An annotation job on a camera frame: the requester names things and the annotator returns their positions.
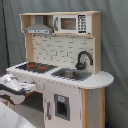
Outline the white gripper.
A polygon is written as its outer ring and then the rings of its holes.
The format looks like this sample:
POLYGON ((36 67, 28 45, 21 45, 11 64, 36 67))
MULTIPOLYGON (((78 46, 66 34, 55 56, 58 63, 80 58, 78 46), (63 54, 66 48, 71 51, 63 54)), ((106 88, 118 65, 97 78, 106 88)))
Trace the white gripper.
POLYGON ((36 85, 31 83, 19 82, 12 74, 0 77, 0 96, 23 96, 34 92, 36 85))

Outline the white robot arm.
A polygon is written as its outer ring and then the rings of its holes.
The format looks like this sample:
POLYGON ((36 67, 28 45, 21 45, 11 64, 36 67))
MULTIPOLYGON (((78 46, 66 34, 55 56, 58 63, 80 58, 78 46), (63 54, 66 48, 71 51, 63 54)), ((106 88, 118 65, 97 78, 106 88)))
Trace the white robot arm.
POLYGON ((26 91, 12 74, 0 77, 0 128, 36 128, 23 116, 2 102, 2 99, 17 105, 26 98, 26 91))

